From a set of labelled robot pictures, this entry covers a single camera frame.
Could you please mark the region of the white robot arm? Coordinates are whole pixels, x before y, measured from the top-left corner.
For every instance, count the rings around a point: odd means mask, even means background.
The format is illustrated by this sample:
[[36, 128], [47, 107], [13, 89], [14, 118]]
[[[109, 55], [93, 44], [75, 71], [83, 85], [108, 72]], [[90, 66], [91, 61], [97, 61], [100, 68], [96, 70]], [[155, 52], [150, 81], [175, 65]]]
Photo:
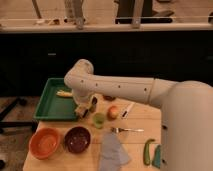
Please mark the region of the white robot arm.
[[94, 93], [161, 110], [161, 171], [213, 171], [213, 87], [199, 81], [98, 76], [78, 60], [64, 83], [77, 103]]

